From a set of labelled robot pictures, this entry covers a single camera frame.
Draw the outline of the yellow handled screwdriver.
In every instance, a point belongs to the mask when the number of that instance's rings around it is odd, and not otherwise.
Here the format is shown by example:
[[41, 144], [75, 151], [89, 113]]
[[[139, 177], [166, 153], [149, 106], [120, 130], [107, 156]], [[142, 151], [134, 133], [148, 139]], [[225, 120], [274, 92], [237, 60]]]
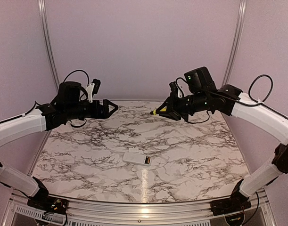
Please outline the yellow handled screwdriver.
[[162, 110], [159, 110], [159, 111], [153, 110], [153, 111], [150, 112], [150, 114], [151, 115], [157, 115], [159, 113], [164, 113], [164, 112], [166, 112], [166, 109], [162, 109]]

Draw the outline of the white battery cover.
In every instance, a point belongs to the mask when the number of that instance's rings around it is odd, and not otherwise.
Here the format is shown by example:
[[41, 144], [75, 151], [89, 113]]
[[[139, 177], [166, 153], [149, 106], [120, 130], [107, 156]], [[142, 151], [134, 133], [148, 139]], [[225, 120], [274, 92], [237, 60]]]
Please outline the white battery cover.
[[139, 153], [139, 149], [137, 147], [129, 148], [130, 153]]

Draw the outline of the white remote control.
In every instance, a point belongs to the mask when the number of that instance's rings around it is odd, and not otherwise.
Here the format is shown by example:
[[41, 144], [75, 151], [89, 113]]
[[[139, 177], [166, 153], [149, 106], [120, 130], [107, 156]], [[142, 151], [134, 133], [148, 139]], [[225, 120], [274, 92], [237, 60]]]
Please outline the white remote control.
[[123, 162], [132, 163], [132, 164], [141, 165], [141, 166], [150, 166], [150, 165], [144, 164], [146, 156], [148, 155], [139, 154], [139, 153], [125, 153], [123, 155]]

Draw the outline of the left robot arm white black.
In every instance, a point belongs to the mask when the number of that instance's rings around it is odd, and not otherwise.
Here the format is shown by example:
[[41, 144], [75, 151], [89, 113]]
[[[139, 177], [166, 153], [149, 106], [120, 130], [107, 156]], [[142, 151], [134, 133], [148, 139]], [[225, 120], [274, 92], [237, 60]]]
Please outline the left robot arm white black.
[[[30, 111], [0, 121], [0, 147], [37, 132], [50, 131], [71, 120], [108, 119], [118, 110], [118, 105], [104, 99], [94, 100], [100, 80], [94, 79], [87, 87], [75, 81], [65, 81], [58, 94], [47, 104], [35, 105]], [[49, 209], [53, 202], [44, 184], [31, 176], [1, 163], [0, 183], [15, 188], [40, 206]]]

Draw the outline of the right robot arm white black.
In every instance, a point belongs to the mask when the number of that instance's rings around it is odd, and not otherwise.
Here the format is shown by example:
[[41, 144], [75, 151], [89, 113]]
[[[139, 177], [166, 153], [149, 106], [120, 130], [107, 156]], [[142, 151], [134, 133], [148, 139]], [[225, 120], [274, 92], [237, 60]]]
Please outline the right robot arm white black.
[[203, 66], [184, 74], [191, 95], [179, 96], [177, 82], [169, 84], [169, 97], [151, 115], [159, 115], [171, 120], [189, 121], [196, 112], [219, 111], [227, 116], [243, 119], [276, 138], [280, 144], [276, 147], [274, 158], [263, 164], [247, 178], [234, 187], [226, 206], [236, 211], [258, 189], [270, 184], [282, 174], [288, 174], [288, 116], [285, 116], [255, 100], [250, 94], [232, 85], [216, 88], [208, 69]]

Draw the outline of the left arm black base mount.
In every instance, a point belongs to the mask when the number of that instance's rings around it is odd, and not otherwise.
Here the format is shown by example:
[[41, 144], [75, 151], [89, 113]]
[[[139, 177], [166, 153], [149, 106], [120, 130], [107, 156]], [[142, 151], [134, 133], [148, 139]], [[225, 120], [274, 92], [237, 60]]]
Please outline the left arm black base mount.
[[56, 198], [48, 196], [43, 200], [29, 199], [27, 205], [36, 209], [43, 210], [47, 213], [66, 214], [68, 200], [63, 198]]

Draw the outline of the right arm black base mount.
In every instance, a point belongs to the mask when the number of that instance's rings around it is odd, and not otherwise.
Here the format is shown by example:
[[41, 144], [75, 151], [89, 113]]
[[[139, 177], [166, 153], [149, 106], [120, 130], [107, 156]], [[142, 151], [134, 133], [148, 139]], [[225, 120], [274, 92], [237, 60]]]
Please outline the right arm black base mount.
[[225, 198], [210, 202], [211, 211], [214, 216], [229, 214], [251, 208], [249, 199]]

